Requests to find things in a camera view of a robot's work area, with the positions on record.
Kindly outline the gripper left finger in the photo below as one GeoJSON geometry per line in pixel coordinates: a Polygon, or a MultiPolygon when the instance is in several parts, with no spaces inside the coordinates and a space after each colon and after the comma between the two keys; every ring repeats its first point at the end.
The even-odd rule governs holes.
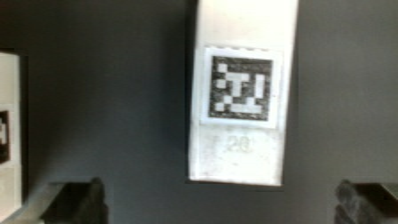
{"type": "Polygon", "coordinates": [[[49,183],[5,218],[5,224],[108,224],[101,179],[49,183]]]}

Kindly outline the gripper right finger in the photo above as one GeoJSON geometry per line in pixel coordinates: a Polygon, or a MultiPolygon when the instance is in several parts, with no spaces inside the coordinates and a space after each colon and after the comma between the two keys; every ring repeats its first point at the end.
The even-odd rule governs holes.
{"type": "Polygon", "coordinates": [[[398,224],[398,183],[353,183],[335,188],[334,224],[398,224]]]}

